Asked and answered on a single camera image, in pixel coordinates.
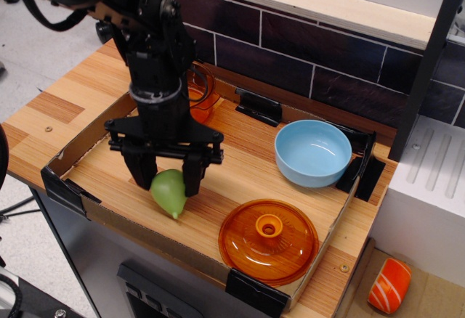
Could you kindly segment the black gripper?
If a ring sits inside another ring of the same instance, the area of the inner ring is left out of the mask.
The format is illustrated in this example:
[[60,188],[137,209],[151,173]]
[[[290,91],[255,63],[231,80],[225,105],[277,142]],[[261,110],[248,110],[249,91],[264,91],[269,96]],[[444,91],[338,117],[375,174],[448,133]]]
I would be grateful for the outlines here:
[[137,103],[136,116],[105,123],[111,150],[123,155],[133,179],[145,190],[150,189],[158,172],[157,157],[183,160],[185,196],[197,195],[206,168],[223,160],[223,134],[191,116],[183,91],[164,99],[133,99]]

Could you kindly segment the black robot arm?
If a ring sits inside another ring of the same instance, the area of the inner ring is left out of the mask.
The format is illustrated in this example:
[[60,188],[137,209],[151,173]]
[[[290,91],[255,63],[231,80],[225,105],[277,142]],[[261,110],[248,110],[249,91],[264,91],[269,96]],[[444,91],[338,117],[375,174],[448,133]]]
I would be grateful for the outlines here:
[[108,25],[129,68],[129,95],[138,114],[109,120],[110,147],[119,151],[135,182],[149,189],[157,157],[183,162],[185,194],[199,191],[206,168],[223,159],[223,135],[190,113],[187,71],[195,42],[177,0],[23,0],[45,27],[63,32],[90,16]]

